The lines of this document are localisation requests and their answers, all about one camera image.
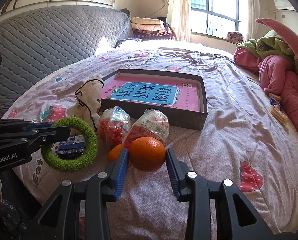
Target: orange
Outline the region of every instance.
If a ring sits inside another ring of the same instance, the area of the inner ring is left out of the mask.
[[[108,162],[115,162],[119,155],[120,155],[120,152],[121,152],[121,149],[123,148],[123,145],[122,144],[118,144],[116,147],[114,147],[109,153],[108,153],[108,156],[107,156],[107,160]]]
[[[140,171],[157,171],[166,160],[166,150],[159,140],[140,137],[132,142],[129,159]]]

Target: headboard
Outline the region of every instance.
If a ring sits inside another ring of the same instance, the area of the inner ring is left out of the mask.
[[[52,72],[111,46],[131,31],[128,10],[88,5],[36,9],[0,23],[0,118],[31,86]]]

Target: silver screw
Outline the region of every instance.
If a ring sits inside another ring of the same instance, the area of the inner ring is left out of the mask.
[[[224,184],[225,184],[226,186],[230,187],[230,186],[232,186],[233,182],[232,182],[231,179],[225,179],[225,180],[224,180]]]
[[[189,178],[195,178],[195,177],[197,177],[197,173],[195,173],[194,171],[188,172],[187,175],[188,175]]]
[[[63,186],[69,186],[71,184],[71,181],[69,179],[65,179],[64,181],[62,181],[62,185]]]
[[[105,178],[106,176],[107,176],[108,174],[106,173],[106,172],[100,172],[99,174],[98,174],[98,177],[100,178],[100,179],[103,179],[103,178]]]

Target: fuzzy green ring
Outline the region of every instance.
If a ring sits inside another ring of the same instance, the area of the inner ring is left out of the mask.
[[[94,131],[85,121],[76,117],[63,118],[60,121],[55,122],[52,126],[66,126],[68,128],[74,128],[81,132],[85,139],[85,153],[74,160],[62,160],[51,151],[52,144],[46,144],[41,146],[41,153],[45,162],[54,169],[62,172],[72,172],[85,168],[90,165],[98,150],[98,141]]]

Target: window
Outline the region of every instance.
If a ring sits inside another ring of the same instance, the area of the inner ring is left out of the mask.
[[[239,31],[239,0],[191,0],[191,29],[223,37]]]

